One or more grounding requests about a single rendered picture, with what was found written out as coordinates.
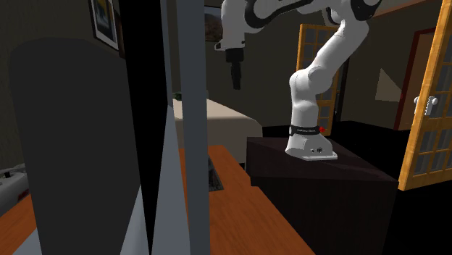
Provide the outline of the white appliance with red mark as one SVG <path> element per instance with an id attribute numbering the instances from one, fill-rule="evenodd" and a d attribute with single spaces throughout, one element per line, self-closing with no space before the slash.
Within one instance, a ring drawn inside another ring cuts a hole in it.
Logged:
<path id="1" fill-rule="evenodd" d="M 28 175 L 24 167 L 0 170 L 0 217 L 29 194 Z"/>

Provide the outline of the beige bed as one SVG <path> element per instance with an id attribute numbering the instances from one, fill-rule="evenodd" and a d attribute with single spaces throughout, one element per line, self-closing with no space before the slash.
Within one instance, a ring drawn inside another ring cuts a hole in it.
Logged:
<path id="1" fill-rule="evenodd" d="M 262 137 L 262 126 L 210 99 L 206 100 L 206 110 L 208 145 L 223 145 L 238 163 L 245 163 L 247 137 Z"/>

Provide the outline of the framed wall picture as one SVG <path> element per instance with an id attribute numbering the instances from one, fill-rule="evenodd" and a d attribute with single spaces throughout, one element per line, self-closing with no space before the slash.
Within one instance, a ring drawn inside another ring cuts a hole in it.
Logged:
<path id="1" fill-rule="evenodd" d="M 117 29 L 112 0 L 88 0 L 94 37 L 118 51 Z"/>

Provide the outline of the grey upright post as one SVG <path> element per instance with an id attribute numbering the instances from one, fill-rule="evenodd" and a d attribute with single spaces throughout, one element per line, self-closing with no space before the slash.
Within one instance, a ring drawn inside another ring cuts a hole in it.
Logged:
<path id="1" fill-rule="evenodd" d="M 175 0 L 185 173 L 167 110 L 151 255 L 210 255 L 204 0 Z"/>

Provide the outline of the dark grey rounded panel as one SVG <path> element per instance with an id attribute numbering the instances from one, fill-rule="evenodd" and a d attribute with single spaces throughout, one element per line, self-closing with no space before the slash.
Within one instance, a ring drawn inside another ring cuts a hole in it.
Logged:
<path id="1" fill-rule="evenodd" d="M 125 61 L 42 38 L 9 58 L 43 255 L 120 255 L 139 186 Z"/>

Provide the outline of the dark landscape wall picture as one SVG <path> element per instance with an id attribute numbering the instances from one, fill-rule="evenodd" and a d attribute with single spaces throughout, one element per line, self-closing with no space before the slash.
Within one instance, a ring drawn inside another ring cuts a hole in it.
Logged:
<path id="1" fill-rule="evenodd" d="M 222 39 L 222 20 L 220 7 L 204 7 L 205 40 L 219 42 Z"/>

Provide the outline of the dark robot stand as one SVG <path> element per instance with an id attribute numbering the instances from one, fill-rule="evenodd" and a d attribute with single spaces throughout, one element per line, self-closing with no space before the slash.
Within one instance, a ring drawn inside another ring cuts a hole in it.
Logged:
<path id="1" fill-rule="evenodd" d="M 248 138 L 246 171 L 316 255 L 382 255 L 398 181 L 338 143 L 336 160 L 285 153 L 287 138 Z"/>

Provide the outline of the red framed doorway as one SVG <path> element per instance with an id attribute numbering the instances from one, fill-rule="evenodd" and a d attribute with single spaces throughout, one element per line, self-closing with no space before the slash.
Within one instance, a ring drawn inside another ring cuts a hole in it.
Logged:
<path id="1" fill-rule="evenodd" d="M 394 130 L 411 129 L 416 108 L 414 99 L 419 95 L 422 87 L 422 79 L 427 66 L 434 33 L 434 28 L 418 30 L 414 33 L 401 96 L 398 102 Z"/>

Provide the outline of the wooden door with glass panes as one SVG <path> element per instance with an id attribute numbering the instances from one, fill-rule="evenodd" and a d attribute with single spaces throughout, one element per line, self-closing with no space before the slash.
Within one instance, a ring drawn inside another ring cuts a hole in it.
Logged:
<path id="1" fill-rule="evenodd" d="M 334 35 L 337 28 L 301 24 L 298 36 L 298 53 L 296 69 L 306 69 L 314 60 L 318 51 L 326 44 L 326 42 Z M 323 136 L 330 136 L 332 132 L 332 124 L 335 116 L 335 101 L 340 92 L 338 89 L 340 69 L 333 76 L 330 88 L 316 95 L 319 114 L 317 124 L 322 129 Z"/>
<path id="2" fill-rule="evenodd" d="M 452 180 L 452 0 L 442 0 L 398 189 Z"/>

